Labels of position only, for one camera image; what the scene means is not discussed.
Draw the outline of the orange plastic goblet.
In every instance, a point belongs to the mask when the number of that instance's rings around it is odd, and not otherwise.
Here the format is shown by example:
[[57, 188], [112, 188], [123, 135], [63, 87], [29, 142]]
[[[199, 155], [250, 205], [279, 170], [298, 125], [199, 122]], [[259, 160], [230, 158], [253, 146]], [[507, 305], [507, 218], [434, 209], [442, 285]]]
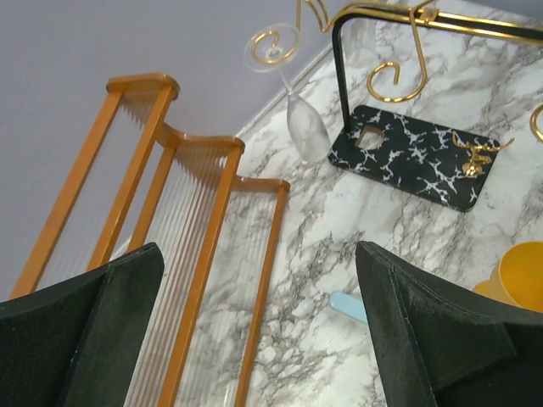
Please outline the orange plastic goblet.
[[542, 241], [510, 248], [496, 264], [490, 278], [477, 284], [479, 295], [522, 309], [542, 312]]

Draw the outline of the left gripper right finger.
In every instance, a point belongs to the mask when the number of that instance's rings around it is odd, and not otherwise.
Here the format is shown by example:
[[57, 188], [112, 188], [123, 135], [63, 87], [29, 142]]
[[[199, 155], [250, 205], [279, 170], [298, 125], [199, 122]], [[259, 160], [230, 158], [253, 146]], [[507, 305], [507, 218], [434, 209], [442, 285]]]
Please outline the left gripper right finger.
[[542, 315], [360, 241], [356, 273], [389, 406], [540, 406]]

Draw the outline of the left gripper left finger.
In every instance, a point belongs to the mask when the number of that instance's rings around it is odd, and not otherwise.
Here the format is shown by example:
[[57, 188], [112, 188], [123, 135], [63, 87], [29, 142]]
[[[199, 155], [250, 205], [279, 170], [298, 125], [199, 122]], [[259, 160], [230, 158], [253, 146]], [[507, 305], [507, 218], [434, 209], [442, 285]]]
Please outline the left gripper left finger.
[[164, 272], [155, 243], [1, 304], [3, 406], [122, 406]]

